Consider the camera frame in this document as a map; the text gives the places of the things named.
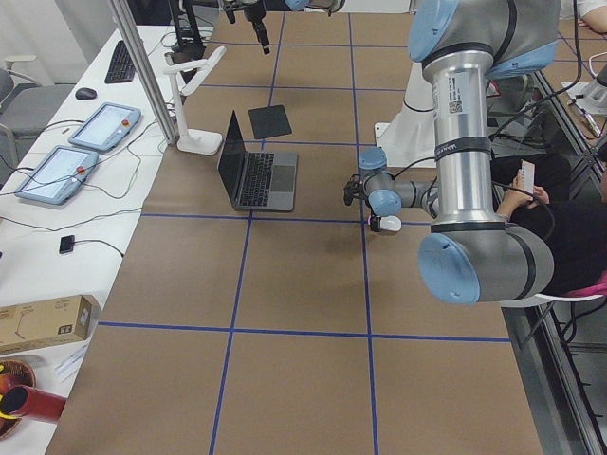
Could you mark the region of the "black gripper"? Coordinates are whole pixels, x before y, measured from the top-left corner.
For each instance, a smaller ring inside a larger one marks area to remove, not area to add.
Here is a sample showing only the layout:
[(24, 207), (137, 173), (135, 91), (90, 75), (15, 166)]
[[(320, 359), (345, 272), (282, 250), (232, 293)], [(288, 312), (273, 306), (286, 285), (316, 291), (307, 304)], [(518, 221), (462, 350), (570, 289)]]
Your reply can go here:
[[(343, 203), (345, 205), (352, 205), (355, 200), (367, 201), (359, 173), (352, 174), (343, 187)], [(381, 218), (374, 214), (369, 216), (368, 225), (373, 232), (381, 231), (380, 221)]]
[(244, 12), (245, 18), (253, 24), (257, 40), (265, 55), (270, 53), (267, 29), (263, 23), (266, 8), (263, 0), (223, 0), (222, 10), (231, 24), (236, 22), (235, 12)]

